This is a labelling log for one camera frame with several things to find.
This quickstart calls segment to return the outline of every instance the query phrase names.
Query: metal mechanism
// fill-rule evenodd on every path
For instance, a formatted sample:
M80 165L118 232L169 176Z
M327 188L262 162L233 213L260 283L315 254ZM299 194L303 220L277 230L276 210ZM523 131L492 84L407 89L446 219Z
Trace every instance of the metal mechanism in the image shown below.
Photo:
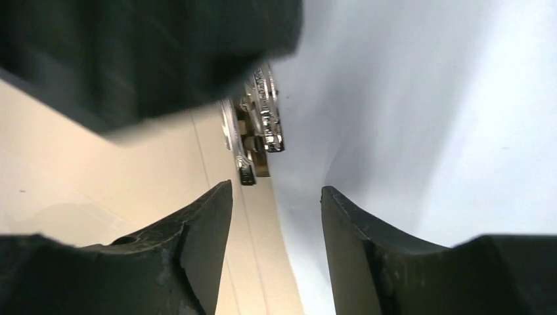
M242 185L270 177L267 153L284 150L278 93L271 69L264 64L250 76L243 91L218 102L227 148L234 153Z
M0 314L215 314L232 214L222 182L112 244L0 237Z
M445 248L321 200L337 314L557 314L557 237L481 236Z

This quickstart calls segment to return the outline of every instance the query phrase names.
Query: beige surface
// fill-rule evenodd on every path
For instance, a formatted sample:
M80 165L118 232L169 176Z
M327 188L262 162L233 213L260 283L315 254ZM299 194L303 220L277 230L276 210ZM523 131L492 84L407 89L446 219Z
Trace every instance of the beige surface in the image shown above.
M218 314L302 314L270 180L242 188L216 108L115 145L0 82L0 232L108 243L232 179Z

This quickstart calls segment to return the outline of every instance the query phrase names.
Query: chrome metal part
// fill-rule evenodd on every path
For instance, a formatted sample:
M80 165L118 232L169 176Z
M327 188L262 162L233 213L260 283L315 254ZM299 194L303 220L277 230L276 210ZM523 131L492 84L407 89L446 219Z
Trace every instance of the chrome metal part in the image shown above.
M255 113L252 120L261 122L259 136L263 137L265 150L269 153L282 152L284 140L280 127L278 94L271 68L268 64L259 67L246 84L246 95L252 101Z
M242 185L254 185L256 177L270 177L267 153L284 150L277 95L271 69L265 64L246 81L240 94L219 102L227 148L234 153Z
M227 148L233 152L236 168L240 176L240 183L244 186L256 184L255 165L246 155L242 142L240 124L236 116L236 110L230 98L218 102L223 112L223 130Z

